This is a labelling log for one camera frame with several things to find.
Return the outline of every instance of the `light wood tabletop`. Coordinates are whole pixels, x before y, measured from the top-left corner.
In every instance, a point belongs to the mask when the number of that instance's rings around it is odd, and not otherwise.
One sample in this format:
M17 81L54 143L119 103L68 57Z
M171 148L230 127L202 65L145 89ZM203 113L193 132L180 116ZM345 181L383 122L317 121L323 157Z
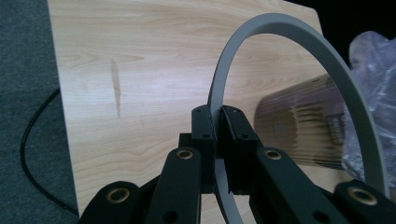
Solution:
M320 31L315 10L280 0L49 0L78 210L103 186L142 186L158 175L191 111L206 104L219 56L250 18L280 12ZM299 45L277 35L248 39L227 81L225 104L253 124L269 93L326 72ZM342 172L304 166L332 190ZM237 197L246 223L247 197ZM223 223L213 195L202 223Z

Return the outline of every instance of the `black mechanical arm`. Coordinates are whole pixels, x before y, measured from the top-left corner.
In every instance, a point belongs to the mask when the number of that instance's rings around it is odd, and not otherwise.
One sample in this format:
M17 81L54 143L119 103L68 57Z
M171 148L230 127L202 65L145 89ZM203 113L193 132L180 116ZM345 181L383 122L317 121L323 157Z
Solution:
M229 191L249 196L257 223L396 223L396 204L359 181L334 193L317 187L284 151L264 146L238 108L221 109L218 134L208 105L191 116L191 133L180 135L159 176L140 188L105 186L79 223L200 223L201 194L215 192L216 159L224 159Z

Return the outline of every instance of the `clear plastic bag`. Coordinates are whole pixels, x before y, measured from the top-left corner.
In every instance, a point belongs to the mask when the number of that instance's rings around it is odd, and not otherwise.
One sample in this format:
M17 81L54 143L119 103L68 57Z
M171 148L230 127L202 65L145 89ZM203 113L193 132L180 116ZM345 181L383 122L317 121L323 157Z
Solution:
M375 121L389 186L396 189L396 39L387 40L372 31L362 33L349 46L349 60ZM345 119L343 166L364 181L359 141L347 109Z

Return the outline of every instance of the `gray carpet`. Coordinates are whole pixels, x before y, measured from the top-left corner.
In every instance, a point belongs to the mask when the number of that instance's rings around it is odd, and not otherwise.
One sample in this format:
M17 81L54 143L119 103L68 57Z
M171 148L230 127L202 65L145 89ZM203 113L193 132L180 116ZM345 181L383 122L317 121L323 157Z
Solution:
M21 168L24 129L59 87L47 1L1 1L0 85L0 223L77 223ZM40 185L77 209L60 95L31 131L26 160Z

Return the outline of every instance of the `gray hoop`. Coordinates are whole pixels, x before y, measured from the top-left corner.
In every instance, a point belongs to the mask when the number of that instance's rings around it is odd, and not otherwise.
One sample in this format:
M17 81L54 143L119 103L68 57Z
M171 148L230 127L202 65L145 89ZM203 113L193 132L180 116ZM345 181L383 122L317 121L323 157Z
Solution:
M233 62L233 57L245 39L253 35L274 34L289 38L307 49L322 64L341 92L353 119L364 163L366 184L379 190L387 197L389 187L387 171L382 155L382 147L375 123L358 86L350 75L350 70L332 45L308 24L288 15L268 13L250 19L239 27L228 41L219 57L213 76L207 104L215 125L219 131L219 113L223 104L225 83ZM225 168L223 161L217 161L216 189L219 206L228 223L242 223L234 203L233 195L228 194L224 186Z

